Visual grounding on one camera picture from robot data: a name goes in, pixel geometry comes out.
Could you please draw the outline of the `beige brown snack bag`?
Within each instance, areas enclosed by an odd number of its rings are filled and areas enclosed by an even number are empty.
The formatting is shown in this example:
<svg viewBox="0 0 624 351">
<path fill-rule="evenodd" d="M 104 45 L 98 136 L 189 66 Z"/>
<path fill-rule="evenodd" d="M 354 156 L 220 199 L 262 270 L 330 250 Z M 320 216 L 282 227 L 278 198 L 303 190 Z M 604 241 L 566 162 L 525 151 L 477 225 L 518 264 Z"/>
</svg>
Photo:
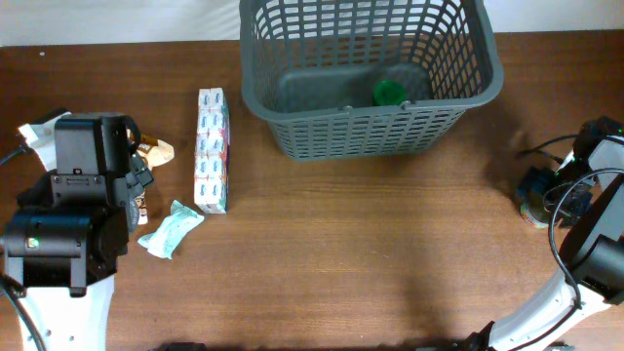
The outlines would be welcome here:
<svg viewBox="0 0 624 351">
<path fill-rule="evenodd" d="M 152 174 L 154 168 L 169 163 L 175 157 L 175 150 L 170 144 L 147 135 L 141 136 L 134 153 L 137 153 L 144 160 Z M 135 199 L 130 200 L 131 203 L 128 206 L 129 227 L 130 231 L 134 232 L 139 225 L 146 224 L 148 221 L 145 191 Z"/>
</svg>

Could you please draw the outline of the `grey plastic shopping basket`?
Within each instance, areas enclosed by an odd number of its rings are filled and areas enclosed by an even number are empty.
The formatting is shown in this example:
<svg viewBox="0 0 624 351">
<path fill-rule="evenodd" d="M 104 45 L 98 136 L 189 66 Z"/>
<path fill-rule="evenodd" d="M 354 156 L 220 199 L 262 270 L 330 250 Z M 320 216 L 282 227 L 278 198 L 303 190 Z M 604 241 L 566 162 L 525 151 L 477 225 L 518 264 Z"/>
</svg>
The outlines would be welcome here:
<svg viewBox="0 0 624 351">
<path fill-rule="evenodd" d="M 502 89 L 482 0 L 243 1 L 239 14 L 244 102 L 297 161 L 422 152 Z M 381 80 L 407 100 L 375 106 Z"/>
</svg>

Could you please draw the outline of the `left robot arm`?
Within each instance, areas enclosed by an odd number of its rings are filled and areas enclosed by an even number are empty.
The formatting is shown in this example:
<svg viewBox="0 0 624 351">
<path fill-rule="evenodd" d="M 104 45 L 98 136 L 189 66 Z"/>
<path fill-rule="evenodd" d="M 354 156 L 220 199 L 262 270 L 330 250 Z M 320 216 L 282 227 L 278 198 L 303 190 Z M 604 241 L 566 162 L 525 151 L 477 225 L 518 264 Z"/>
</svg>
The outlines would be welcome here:
<svg viewBox="0 0 624 351">
<path fill-rule="evenodd" d="M 18 196 L 1 235 L 1 290 L 24 349 L 105 349 L 117 259 L 136 227 L 136 198 L 154 181 L 140 139 L 119 113 L 54 123 L 56 163 Z"/>
</svg>

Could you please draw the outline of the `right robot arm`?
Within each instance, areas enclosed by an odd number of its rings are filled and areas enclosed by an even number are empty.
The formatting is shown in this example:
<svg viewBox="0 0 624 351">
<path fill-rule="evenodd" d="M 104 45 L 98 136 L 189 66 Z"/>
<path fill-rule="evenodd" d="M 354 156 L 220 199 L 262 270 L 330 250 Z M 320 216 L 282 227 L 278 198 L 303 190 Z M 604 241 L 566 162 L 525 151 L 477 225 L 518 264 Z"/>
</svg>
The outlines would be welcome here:
<svg viewBox="0 0 624 351">
<path fill-rule="evenodd" d="M 601 116 L 572 136 L 558 168 L 527 171 L 516 189 L 523 219 L 547 229 L 554 275 L 512 314 L 458 350 L 554 350 L 581 321 L 623 302 L 623 125 Z"/>
</svg>

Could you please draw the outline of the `green lid glass jar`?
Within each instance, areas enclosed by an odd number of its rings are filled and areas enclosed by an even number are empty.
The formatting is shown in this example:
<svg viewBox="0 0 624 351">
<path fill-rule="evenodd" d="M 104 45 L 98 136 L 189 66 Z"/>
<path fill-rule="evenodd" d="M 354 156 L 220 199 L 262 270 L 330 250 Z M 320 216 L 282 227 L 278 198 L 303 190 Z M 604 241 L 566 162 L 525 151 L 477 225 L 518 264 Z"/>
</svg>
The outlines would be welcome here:
<svg viewBox="0 0 624 351">
<path fill-rule="evenodd" d="M 373 88 L 372 101 L 375 106 L 400 105 L 406 100 L 406 89 L 396 81 L 381 80 Z"/>
</svg>

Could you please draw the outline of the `silver top tin can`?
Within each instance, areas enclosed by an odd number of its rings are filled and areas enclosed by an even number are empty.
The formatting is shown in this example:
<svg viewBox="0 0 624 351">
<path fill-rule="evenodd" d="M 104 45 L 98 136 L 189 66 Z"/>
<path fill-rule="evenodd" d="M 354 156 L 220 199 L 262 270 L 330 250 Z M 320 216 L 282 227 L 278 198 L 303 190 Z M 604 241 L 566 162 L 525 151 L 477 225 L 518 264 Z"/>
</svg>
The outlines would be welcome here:
<svg viewBox="0 0 624 351">
<path fill-rule="evenodd" d="M 537 229 L 549 226 L 551 213 L 545 208 L 541 196 L 525 199 L 520 205 L 520 214 L 526 223 Z"/>
</svg>

